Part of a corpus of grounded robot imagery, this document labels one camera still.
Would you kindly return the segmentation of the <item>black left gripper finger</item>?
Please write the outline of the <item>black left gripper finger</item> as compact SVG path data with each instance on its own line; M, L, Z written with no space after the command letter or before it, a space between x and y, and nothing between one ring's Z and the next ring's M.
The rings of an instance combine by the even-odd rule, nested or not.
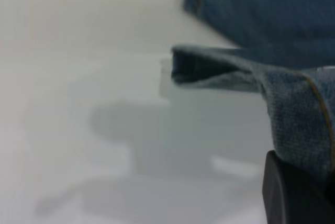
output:
M304 171L266 155L262 196L270 224L334 223L334 195L326 195Z

